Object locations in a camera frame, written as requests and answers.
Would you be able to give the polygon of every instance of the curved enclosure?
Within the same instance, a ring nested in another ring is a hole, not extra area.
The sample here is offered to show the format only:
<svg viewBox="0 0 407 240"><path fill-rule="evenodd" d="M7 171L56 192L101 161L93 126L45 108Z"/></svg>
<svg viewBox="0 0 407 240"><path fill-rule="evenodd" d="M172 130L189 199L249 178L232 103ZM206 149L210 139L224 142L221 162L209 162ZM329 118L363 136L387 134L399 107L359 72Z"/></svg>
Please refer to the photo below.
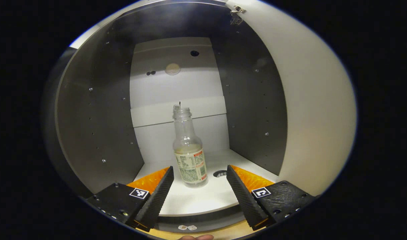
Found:
<svg viewBox="0 0 407 240"><path fill-rule="evenodd" d="M346 71L321 39L272 6L140 1L97 26L60 60L44 106L49 155L80 197L173 166L148 234L233 239L278 221L247 224L228 165L287 181L300 196L322 194L344 166L357 117ZM203 142L204 187L183 184L173 154L178 102ZM124 224L122 214L109 216Z"/></svg>

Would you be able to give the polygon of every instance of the glass bottle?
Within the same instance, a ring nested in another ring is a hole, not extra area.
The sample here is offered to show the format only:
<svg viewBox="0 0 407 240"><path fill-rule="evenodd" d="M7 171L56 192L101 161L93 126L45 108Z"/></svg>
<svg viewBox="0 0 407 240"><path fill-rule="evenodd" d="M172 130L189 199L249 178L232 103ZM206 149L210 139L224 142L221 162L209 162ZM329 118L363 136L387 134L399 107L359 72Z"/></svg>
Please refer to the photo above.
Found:
<svg viewBox="0 0 407 240"><path fill-rule="evenodd" d="M181 178L188 187L202 187L208 182L202 140L194 133L189 108L174 105L173 119L176 138L173 143Z"/></svg>

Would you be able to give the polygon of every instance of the white floor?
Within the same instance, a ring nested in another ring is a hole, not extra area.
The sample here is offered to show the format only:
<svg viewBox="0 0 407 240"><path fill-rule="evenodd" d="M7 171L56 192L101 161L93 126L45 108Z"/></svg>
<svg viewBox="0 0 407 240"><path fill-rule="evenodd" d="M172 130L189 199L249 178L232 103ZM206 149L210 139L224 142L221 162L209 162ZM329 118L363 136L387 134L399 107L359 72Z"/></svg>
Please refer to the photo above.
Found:
<svg viewBox="0 0 407 240"><path fill-rule="evenodd" d="M228 164L238 166L273 182L276 182L278 178L277 175L230 149L205 152L205 161L208 169L208 184L200 188L186 187L181 179L177 163L172 160L145 163L135 180L162 168L173 166L175 179L159 215L179 217L214 212L238 204L226 177L213 176L213 173L218 170L226 170Z"/></svg>

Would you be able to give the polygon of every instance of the bottle neck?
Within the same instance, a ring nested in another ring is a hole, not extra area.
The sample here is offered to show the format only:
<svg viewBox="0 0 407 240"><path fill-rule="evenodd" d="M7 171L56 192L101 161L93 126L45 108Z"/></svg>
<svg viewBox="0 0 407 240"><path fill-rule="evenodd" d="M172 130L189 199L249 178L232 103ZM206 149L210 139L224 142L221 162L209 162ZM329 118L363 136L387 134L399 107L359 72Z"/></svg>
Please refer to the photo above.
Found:
<svg viewBox="0 0 407 240"><path fill-rule="evenodd" d="M194 136L193 122L190 117L174 120L176 138L185 139Z"/></svg>

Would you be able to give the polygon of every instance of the small sticker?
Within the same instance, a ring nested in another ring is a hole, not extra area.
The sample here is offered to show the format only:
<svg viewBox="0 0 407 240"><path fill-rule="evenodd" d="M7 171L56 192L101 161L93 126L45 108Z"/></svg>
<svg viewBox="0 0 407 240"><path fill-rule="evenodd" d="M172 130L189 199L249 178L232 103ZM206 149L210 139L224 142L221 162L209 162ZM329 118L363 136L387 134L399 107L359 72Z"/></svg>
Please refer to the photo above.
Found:
<svg viewBox="0 0 407 240"><path fill-rule="evenodd" d="M149 193L149 191L142 190L142 189L139 189L139 188L135 188L129 195L144 199L147 196L148 193Z"/></svg>
<svg viewBox="0 0 407 240"><path fill-rule="evenodd" d="M264 197L264 196L267 196L267 195L272 194L272 193L270 193L269 190L267 190L267 188L265 188L265 187L252 190L252 193L253 193L254 196L257 197L257 198L259 198L259 197Z"/></svg>

